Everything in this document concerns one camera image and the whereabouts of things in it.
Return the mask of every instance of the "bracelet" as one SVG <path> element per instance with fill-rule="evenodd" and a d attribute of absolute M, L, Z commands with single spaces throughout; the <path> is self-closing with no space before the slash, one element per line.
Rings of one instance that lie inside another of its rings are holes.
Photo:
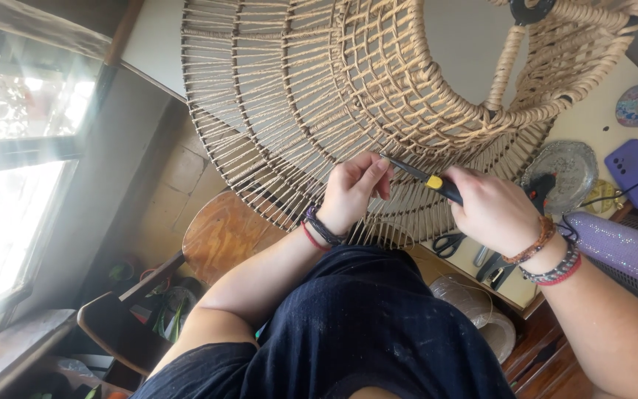
<path fill-rule="evenodd" d="M 555 223 L 553 223 L 552 220 L 545 216 L 538 216 L 538 222 L 540 222 L 541 225 L 541 234 L 538 237 L 538 240 L 513 258 L 507 258 L 502 255 L 501 258 L 503 258 L 506 263 L 515 263 L 518 265 L 519 263 L 523 263 L 531 259 L 532 256 L 538 253 L 539 250 L 542 250 L 545 244 L 548 243 L 553 236 L 555 236 L 556 228 Z"/>
<path fill-rule="evenodd" d="M 320 243 L 318 243 L 316 240 L 314 240 L 314 237 L 312 237 L 312 233 L 310 233 L 309 230 L 307 230 L 307 227 L 306 227 L 306 224 L 304 223 L 304 221 L 302 221 L 300 223 L 302 223 L 302 229 L 304 229 L 304 233 L 306 234 L 307 238 L 312 243 L 312 245 L 314 245 L 315 248 L 323 250 L 324 252 L 328 252 L 330 250 L 329 248 L 326 248 L 326 247 L 322 246 Z"/>
<path fill-rule="evenodd" d="M 309 224 L 311 224 L 312 227 L 314 227 L 314 230 L 316 230 L 317 233 L 319 233 L 319 235 L 324 240 L 326 240 L 326 242 L 329 243 L 329 245 L 331 246 L 341 245 L 341 243 L 344 242 L 344 240 L 346 240 L 347 235 L 344 234 L 343 236 L 337 236 L 336 234 L 329 231 L 329 229 L 327 229 L 326 226 L 324 226 L 324 223 L 322 223 L 319 219 L 317 219 L 318 210 L 319 208 L 315 206 L 308 207 L 307 212 L 305 214 L 307 221 L 309 221 Z"/>
<path fill-rule="evenodd" d="M 568 241 L 568 252 L 565 254 L 565 258 L 553 270 L 543 274 L 532 274 L 521 266 L 519 266 L 519 269 L 521 269 L 521 273 L 525 277 L 539 286 L 554 286 L 572 276 L 580 268 L 580 264 L 582 264 L 582 259 L 580 258 L 578 246 L 572 241 Z"/>

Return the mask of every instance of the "tile floor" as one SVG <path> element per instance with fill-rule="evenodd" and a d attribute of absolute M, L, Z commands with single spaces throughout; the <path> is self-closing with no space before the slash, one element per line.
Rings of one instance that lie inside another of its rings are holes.
<path fill-rule="evenodd" d="M 164 263 L 182 247 L 183 235 L 196 213 L 227 185 L 210 164 L 190 116 L 181 127 L 152 199 L 126 250 L 137 255 L 144 267 Z M 193 276 L 187 265 L 182 276 Z"/>

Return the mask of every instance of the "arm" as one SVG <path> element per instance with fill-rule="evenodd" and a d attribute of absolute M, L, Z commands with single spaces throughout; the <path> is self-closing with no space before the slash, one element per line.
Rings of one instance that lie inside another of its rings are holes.
<path fill-rule="evenodd" d="M 452 205 L 459 229 L 506 256 L 515 256 L 539 235 L 538 212 L 515 184 L 474 170 L 450 168 L 445 175 L 459 188 L 464 206 Z M 521 266 L 545 273 L 563 259 L 566 242 L 556 235 Z M 584 256 L 570 278 L 541 286 L 580 365 L 603 392 L 638 398 L 638 299 Z"/>
<path fill-rule="evenodd" d="M 329 176 L 317 219 L 332 233 L 345 233 L 364 216 L 371 195 L 388 199 L 388 179 L 392 175 L 389 162 L 375 153 L 362 153 L 337 165 Z M 307 230 L 319 244 L 328 247 L 310 224 Z M 254 332 L 322 255 L 323 251 L 315 248 L 299 228 L 227 272 L 191 310 L 179 340 L 152 375 L 183 353 L 205 344 L 251 342 L 257 346 Z"/>

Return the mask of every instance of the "dark t-shirt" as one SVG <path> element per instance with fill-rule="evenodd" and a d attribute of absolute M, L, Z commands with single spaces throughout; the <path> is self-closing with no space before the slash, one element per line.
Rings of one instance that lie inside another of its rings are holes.
<path fill-rule="evenodd" d="M 474 325 L 399 250 L 332 249 L 258 343 L 192 349 L 133 397 L 348 398 L 366 386 L 403 399 L 514 397 Z"/>

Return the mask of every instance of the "smartphone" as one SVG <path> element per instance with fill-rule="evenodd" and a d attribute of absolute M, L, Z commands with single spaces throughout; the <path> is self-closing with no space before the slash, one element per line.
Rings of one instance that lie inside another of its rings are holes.
<path fill-rule="evenodd" d="M 605 165 L 622 191 L 638 183 L 638 139 L 632 139 L 605 158 Z M 638 209 L 638 186 L 626 194 Z"/>

